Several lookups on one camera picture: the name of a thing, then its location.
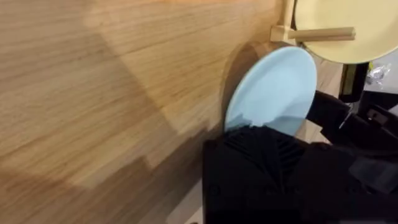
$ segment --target wood grain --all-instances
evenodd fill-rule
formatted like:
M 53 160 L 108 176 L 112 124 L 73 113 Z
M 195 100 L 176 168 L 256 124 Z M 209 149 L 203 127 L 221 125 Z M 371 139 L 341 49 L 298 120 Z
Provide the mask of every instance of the wood grain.
M 278 0 L 0 0 L 0 223 L 165 223 Z

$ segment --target yellow plate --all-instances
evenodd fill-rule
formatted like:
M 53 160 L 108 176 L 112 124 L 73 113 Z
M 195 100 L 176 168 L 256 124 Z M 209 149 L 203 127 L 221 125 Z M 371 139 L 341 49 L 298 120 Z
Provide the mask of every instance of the yellow plate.
M 398 47 L 398 0 L 297 0 L 295 22 L 297 30 L 355 27 L 355 40 L 305 43 L 334 62 L 368 62 Z

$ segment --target wooden handle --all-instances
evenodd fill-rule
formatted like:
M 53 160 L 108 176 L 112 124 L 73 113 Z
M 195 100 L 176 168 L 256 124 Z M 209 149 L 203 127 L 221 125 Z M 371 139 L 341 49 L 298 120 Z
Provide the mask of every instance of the wooden handle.
M 292 30 L 289 32 L 289 39 L 316 38 L 316 37 L 355 37 L 354 27 L 342 27 L 331 29 L 314 30 Z
M 314 42 L 314 41 L 342 41 L 355 40 L 355 36 L 336 36 L 336 37 L 302 37 L 296 38 L 297 42 Z

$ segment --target wooden table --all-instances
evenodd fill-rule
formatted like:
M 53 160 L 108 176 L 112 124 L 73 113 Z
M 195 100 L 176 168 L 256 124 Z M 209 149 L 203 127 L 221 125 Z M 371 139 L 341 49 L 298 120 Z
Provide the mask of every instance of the wooden table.
M 165 223 L 281 9 L 0 0 L 0 223 Z

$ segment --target plastic bag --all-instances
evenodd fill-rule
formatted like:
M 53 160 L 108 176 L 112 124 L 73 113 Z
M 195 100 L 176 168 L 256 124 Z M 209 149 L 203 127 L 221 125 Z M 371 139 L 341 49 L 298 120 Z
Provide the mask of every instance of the plastic bag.
M 373 83 L 377 83 L 380 85 L 380 88 L 382 89 L 383 86 L 383 79 L 388 75 L 388 73 L 391 70 L 391 64 L 373 64 L 372 62 L 369 64 L 369 71 L 368 74 L 366 75 L 366 83 L 369 85 Z

